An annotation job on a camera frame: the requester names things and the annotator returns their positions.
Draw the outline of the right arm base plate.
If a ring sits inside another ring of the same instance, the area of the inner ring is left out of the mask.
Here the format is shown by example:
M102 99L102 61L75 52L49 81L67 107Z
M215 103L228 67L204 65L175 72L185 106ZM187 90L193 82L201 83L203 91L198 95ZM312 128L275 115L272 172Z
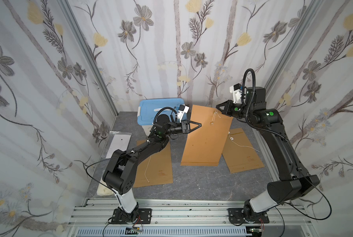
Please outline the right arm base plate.
M250 209L229 208L229 222L234 225L268 224L270 223L266 212L254 213Z

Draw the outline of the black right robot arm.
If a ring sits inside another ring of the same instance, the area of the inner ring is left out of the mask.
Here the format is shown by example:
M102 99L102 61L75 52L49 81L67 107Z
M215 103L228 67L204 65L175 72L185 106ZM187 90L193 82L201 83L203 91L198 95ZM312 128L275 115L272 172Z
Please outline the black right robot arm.
M285 131L283 119L276 109L268 109L265 88L256 85L255 71L244 73L240 89L240 102L228 100L216 108L229 117L236 118L257 130L265 140L278 169L279 180L268 183L266 191L249 199L243 207L243 218L255 222L270 209L307 195L320 183L298 158Z

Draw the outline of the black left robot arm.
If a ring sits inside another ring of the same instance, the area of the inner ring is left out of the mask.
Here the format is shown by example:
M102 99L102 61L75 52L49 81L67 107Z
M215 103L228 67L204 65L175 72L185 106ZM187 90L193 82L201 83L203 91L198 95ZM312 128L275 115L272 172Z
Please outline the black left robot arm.
M135 215L138 212L138 202L132 192L138 166L163 150L172 135L189 134L202 127L201 123L183 120L178 116L180 112L172 107L161 108L154 116L150 134L143 144L126 151L116 150L110 158L101 161L108 164L99 184L113 191L123 213Z

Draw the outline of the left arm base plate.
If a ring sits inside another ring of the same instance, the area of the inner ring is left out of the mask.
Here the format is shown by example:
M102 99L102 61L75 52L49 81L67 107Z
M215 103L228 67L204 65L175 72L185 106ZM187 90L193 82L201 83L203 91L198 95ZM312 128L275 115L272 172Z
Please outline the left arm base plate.
M135 209L132 213L126 213L120 208L116 208L109 219L111 224L143 224L151 223L152 209L139 208Z

